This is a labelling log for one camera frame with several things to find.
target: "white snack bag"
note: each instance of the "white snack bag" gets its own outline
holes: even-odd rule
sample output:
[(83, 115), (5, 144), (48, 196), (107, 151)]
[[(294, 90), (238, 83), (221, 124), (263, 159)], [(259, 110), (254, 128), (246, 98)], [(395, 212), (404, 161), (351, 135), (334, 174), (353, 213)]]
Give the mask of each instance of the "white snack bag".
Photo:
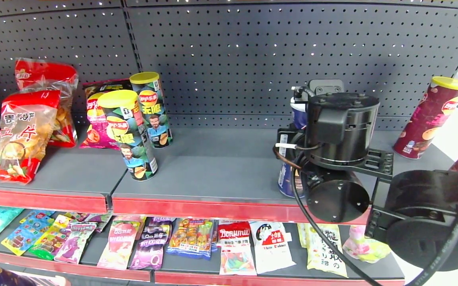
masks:
[(250, 229), (256, 251), (258, 274), (296, 265), (287, 244), (287, 234), (281, 222), (251, 221)]

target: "transparent plastic bag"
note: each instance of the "transparent plastic bag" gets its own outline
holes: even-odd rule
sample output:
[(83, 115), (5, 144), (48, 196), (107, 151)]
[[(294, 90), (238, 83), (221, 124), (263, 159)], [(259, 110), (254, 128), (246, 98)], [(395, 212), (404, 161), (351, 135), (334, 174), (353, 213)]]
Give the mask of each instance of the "transparent plastic bag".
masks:
[(15, 62), (15, 79), (20, 92), (43, 90), (60, 91), (60, 105), (50, 138), (50, 145), (74, 147), (77, 144), (77, 133), (72, 119), (73, 92), (77, 89), (79, 76), (68, 64), (17, 58)]
[(17, 93), (2, 102), (0, 180), (29, 183), (45, 156), (59, 91)]

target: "gray shelf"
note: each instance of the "gray shelf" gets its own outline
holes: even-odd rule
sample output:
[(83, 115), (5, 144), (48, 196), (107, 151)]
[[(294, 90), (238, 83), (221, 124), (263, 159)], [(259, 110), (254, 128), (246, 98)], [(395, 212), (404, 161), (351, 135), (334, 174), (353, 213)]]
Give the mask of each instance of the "gray shelf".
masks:
[[(349, 237), (349, 226), (339, 226), (340, 237), (344, 243)], [(339, 275), (327, 273), (320, 270), (307, 270), (307, 250), (300, 246), (298, 229), (294, 223), (285, 223), (285, 229), (291, 233), (292, 241), (289, 242), (289, 249), (296, 265), (260, 274), (260, 277), (283, 277), (283, 278), (310, 278), (310, 279), (344, 279)], [(256, 261), (256, 254), (252, 248), (252, 255)], [(404, 279), (394, 257), (390, 254), (375, 264), (369, 264), (349, 257), (352, 262), (374, 279)], [(209, 261), (205, 259), (190, 259), (177, 255), (165, 254), (161, 272), (184, 272), (218, 275), (220, 270), (220, 250), (211, 253)], [(349, 267), (347, 267), (349, 279), (361, 279)]]

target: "gray pegboard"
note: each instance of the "gray pegboard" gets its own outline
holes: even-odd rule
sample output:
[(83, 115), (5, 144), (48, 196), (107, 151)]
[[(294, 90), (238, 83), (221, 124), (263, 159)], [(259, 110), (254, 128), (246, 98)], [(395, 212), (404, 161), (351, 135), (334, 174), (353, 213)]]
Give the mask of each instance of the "gray pegboard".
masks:
[[(0, 102), (17, 90), (16, 57), (72, 64), (80, 85), (138, 72), (120, 8), (33, 13), (0, 17)], [(81, 89), (73, 112), (85, 112)]]
[(458, 9), (380, 4), (129, 8), (142, 67), (169, 114), (286, 115), (289, 87), (340, 78), (409, 117), (434, 75), (458, 70)]
[(64, 0), (0, 0), (0, 16), (120, 6), (121, 2), (119, 0), (97, 0), (78, 2)]

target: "store shelf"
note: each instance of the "store shelf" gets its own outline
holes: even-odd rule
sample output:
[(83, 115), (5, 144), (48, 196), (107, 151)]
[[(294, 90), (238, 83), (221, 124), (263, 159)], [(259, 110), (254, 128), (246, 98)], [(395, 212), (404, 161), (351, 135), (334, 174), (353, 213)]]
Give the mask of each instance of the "store shelf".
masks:
[[(78, 134), (80, 144), (85, 128)], [(48, 147), (31, 183), (0, 182), (0, 206), (106, 213), (107, 197), (125, 171), (115, 150)]]
[[(286, 231), (291, 233), (292, 241), (289, 249), (296, 265), (267, 272), (257, 277), (219, 275), (220, 252), (212, 252), (209, 261), (204, 259), (189, 259), (176, 255), (165, 254), (162, 269), (155, 271), (155, 282), (160, 284), (185, 285), (248, 285), (248, 286), (307, 286), (331, 285), (351, 286), (364, 285), (365, 282), (351, 269), (347, 268), (349, 279), (333, 273), (320, 270), (307, 270), (307, 250), (300, 246), (298, 229), (295, 224), (286, 223)], [(340, 226), (342, 242), (349, 237), (349, 226)], [(392, 255), (388, 255), (376, 264), (369, 264), (350, 258), (358, 268), (367, 275), (380, 280), (385, 286), (402, 286), (404, 274)]]
[(23, 256), (18, 257), (14, 255), (7, 248), (2, 246), (1, 242), (9, 234), (17, 228), (20, 219), (25, 217), (29, 210), (24, 210), (16, 219), (14, 219), (6, 228), (0, 233), (0, 263), (11, 263), (14, 266), (25, 268), (35, 268), (48, 271), (69, 273), (75, 275), (84, 275), (92, 277), (113, 278), (123, 280), (136, 280), (136, 281), (150, 281), (150, 272), (145, 270), (113, 270), (96, 267), (100, 255), (107, 244), (107, 236), (109, 235), (109, 226), (104, 232), (94, 234), (87, 244), (80, 264), (70, 264), (56, 261), (48, 261), (36, 258), (33, 254), (25, 252)]
[[(276, 130), (175, 128), (175, 141), (154, 150), (156, 177), (137, 182), (125, 174), (113, 192), (117, 214), (307, 222), (294, 199), (278, 191), (281, 162), (272, 146)], [(373, 148), (391, 151), (399, 133), (376, 131)], [(421, 160), (395, 156), (394, 173), (448, 168), (435, 146)], [(375, 178), (358, 175), (372, 192)], [(365, 224), (367, 213), (347, 224)]]

